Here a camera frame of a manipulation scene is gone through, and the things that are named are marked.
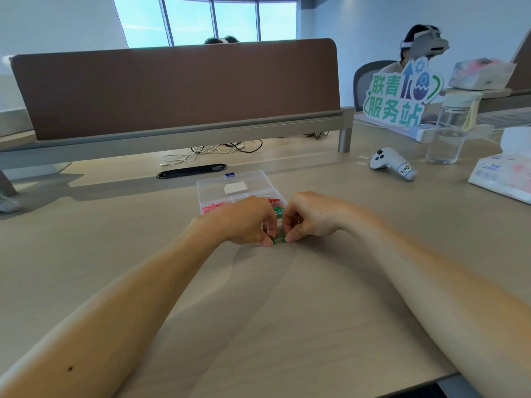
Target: forearm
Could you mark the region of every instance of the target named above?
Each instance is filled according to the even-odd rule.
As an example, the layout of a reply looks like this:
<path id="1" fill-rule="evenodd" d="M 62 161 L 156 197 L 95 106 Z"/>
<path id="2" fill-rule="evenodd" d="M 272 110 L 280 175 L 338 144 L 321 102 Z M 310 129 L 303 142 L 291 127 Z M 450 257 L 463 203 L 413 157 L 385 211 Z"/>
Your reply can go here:
<path id="1" fill-rule="evenodd" d="M 191 225 L 57 325 L 0 378 L 0 397 L 111 396 L 221 241 Z"/>
<path id="2" fill-rule="evenodd" d="M 368 248 L 441 350 L 485 398 L 531 396 L 531 309 L 492 282 L 350 210 Z"/>

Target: hand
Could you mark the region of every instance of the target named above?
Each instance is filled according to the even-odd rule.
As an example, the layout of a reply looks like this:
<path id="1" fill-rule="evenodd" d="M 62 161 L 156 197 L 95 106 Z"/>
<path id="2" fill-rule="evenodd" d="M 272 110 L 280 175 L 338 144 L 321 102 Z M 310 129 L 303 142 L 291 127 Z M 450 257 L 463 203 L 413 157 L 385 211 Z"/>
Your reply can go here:
<path id="1" fill-rule="evenodd" d="M 215 230 L 222 241 L 235 244 L 259 243 L 271 247 L 271 237 L 277 235 L 277 216 L 267 198 L 251 196 L 234 204 L 198 216 L 194 221 Z"/>
<path id="2" fill-rule="evenodd" d="M 333 234 L 340 228 L 347 201 L 314 192 L 297 193 L 289 202 L 282 216 L 282 228 L 286 241 L 291 243 L 313 234 Z"/>

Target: white vr headset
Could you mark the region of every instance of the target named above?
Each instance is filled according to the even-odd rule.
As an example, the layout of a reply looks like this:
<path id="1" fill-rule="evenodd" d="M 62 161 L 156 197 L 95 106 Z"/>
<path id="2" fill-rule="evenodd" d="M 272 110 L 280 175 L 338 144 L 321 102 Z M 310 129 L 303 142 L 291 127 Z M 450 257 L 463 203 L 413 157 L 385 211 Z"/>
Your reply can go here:
<path id="1" fill-rule="evenodd" d="M 409 49 L 408 57 L 416 60 L 419 57 L 438 56 L 450 48 L 448 40 L 441 38 L 441 31 L 431 25 L 425 25 L 425 31 L 415 33 L 413 42 L 402 42 L 400 49 Z"/>

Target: controller label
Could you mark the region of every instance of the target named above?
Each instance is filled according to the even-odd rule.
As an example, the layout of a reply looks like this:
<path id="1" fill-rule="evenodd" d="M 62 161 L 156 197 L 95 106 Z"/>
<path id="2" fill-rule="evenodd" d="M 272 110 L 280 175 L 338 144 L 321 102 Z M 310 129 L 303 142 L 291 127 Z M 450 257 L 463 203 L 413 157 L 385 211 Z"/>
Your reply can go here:
<path id="1" fill-rule="evenodd" d="M 409 173 L 411 173 L 414 170 L 415 168 L 407 162 L 404 162 L 399 167 L 397 167 L 397 172 L 400 173 L 404 177 L 406 177 Z"/>

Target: desk leg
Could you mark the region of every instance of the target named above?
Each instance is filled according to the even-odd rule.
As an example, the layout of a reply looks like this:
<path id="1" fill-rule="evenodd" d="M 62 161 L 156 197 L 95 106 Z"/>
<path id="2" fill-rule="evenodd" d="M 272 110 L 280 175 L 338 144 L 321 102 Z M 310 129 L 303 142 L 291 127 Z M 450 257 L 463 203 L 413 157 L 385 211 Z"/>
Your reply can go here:
<path id="1" fill-rule="evenodd" d="M 2 170 L 0 170 L 0 194 L 6 197 L 14 197 L 18 194 Z"/>
<path id="2" fill-rule="evenodd" d="M 337 152 L 349 152 L 350 151 L 350 139 L 352 138 L 352 129 L 344 128 L 339 131 L 339 144 L 337 146 Z"/>

